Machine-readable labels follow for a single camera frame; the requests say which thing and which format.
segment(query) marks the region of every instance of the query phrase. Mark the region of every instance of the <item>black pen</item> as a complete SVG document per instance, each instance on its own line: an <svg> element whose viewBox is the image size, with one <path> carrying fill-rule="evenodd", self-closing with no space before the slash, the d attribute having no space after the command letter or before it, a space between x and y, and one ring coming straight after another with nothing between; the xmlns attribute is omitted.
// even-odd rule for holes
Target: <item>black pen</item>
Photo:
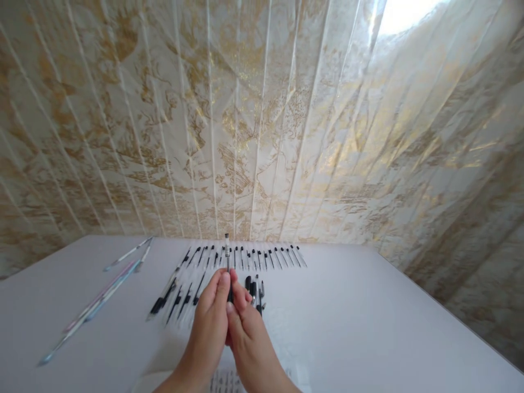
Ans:
<svg viewBox="0 0 524 393"><path fill-rule="evenodd" d="M198 303L198 291L200 289L200 286L202 285L202 281L204 281L204 277L206 276L206 272L202 275L202 279L200 280L200 284L198 284L198 288L196 289L195 297L193 298L193 306L196 306Z"/></svg>
<svg viewBox="0 0 524 393"><path fill-rule="evenodd" d="M180 291L182 290L182 286L180 286L180 289L178 290L178 293L176 294L175 301L173 302L173 306L171 307L171 311L169 312L168 321L165 323L166 325L169 323L169 319L171 319L171 314L173 314L173 310L175 309L175 306L180 303Z"/></svg>
<svg viewBox="0 0 524 393"><path fill-rule="evenodd" d="M200 247L196 249L195 253L193 254L193 256L191 257L191 260L189 261L189 263L187 264L187 267L189 267L189 265L191 264L191 262L193 262L193 258L195 257L195 255L197 254L197 252L200 251Z"/></svg>
<svg viewBox="0 0 524 393"><path fill-rule="evenodd" d="M184 309L184 306L187 303L189 303L189 301L191 300L191 295L189 294L189 292L191 291L191 285L193 285L193 283L189 284L189 289L187 290L186 298L184 299L184 302L182 303L182 307L180 307L180 312L178 313L178 317L176 317L176 320L180 318L180 314L182 314L182 310Z"/></svg>
<svg viewBox="0 0 524 393"><path fill-rule="evenodd" d="M304 263L304 266L307 267L306 261L305 261L304 257L302 256L302 253L300 252L300 247L299 246L296 246L296 251L299 253L300 258L302 258L302 262Z"/></svg>
<svg viewBox="0 0 524 393"><path fill-rule="evenodd" d="M279 256L278 256L278 248L276 248L276 247L275 247L275 255L277 256L278 263L280 263L280 258L279 258ZM286 267L289 267L288 262L286 261L285 258L284 258L284 262L285 262L285 266L286 266Z"/></svg>
<svg viewBox="0 0 524 393"><path fill-rule="evenodd" d="M272 256L272 253L273 253L273 252L272 252L271 250L269 250L269 258L271 259L271 263L273 263L273 256ZM282 267L282 264L280 263L280 260L278 259L278 257L277 257L277 260L278 260L278 264L280 265L280 268L281 268L282 270L284 270L284 268Z"/></svg>
<svg viewBox="0 0 524 393"><path fill-rule="evenodd" d="M264 253L264 260L266 261L266 269L267 269L267 253ZM272 259L271 259L271 265L273 265L273 269L275 269L275 264L273 263Z"/></svg>
<svg viewBox="0 0 524 393"><path fill-rule="evenodd" d="M285 250L288 252L289 259L291 259L291 262L293 262L293 257L292 257L291 254L289 253L289 248L286 248ZM300 265L300 262L299 262L298 259L296 260L296 262L298 263L299 267L302 267L302 266Z"/></svg>
<svg viewBox="0 0 524 393"><path fill-rule="evenodd" d="M260 269L260 271L262 271L262 266L260 266L260 256L262 255L262 252L258 250L257 255L258 255L258 268Z"/></svg>
<svg viewBox="0 0 524 393"><path fill-rule="evenodd" d="M200 261L202 260L202 256L204 255L204 251L206 251L206 250L207 250L207 246L202 250L202 253L200 254L200 259L198 260L197 267L200 266Z"/></svg>

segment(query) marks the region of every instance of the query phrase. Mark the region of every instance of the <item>blue pen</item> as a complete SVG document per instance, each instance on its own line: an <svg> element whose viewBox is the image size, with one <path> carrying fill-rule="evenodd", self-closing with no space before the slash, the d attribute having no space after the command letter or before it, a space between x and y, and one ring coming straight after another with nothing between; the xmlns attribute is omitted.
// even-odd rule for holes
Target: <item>blue pen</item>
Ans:
<svg viewBox="0 0 524 393"><path fill-rule="evenodd" d="M98 304L98 306L91 312L91 314L89 314L87 316L87 318L85 319L85 322L89 322L91 319L94 318L94 316L97 314L97 312L102 308L102 306L107 302L107 300L113 295L113 293L116 292L116 290L118 289L118 287L120 285L122 285L122 283L133 273L133 271L136 269L136 267L141 263L142 261L141 260L138 260L136 261L136 263L133 265L133 267L131 269L129 269L129 271L124 275L122 276L121 278L119 278L115 284L113 285L113 287L111 289L109 289L109 291L107 292L107 294L102 298L100 299L100 303Z"/></svg>

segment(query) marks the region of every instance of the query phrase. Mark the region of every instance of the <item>marble pattern wallpaper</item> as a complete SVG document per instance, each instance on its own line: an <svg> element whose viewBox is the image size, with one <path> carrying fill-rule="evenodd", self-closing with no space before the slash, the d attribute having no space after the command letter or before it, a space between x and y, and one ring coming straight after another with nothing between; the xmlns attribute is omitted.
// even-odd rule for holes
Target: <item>marble pattern wallpaper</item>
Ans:
<svg viewBox="0 0 524 393"><path fill-rule="evenodd" d="M374 247L524 369L520 0L7 0L0 276L86 234Z"/></svg>

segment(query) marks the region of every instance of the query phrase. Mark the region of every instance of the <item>table surface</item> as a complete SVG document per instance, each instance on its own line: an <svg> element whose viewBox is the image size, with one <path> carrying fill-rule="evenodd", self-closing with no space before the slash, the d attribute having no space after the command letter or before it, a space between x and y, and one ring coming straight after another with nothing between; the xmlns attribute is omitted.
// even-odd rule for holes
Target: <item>table surface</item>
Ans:
<svg viewBox="0 0 524 393"><path fill-rule="evenodd" d="M37 367L125 261L103 268L143 239L86 236L0 283L0 391L126 392L140 376L175 367L188 331L146 316L202 241L155 239L141 272ZM281 361L303 367L312 391L524 391L522 373L376 251L300 247L307 269L262 274L264 320ZM222 361L233 361L229 348Z"/></svg>

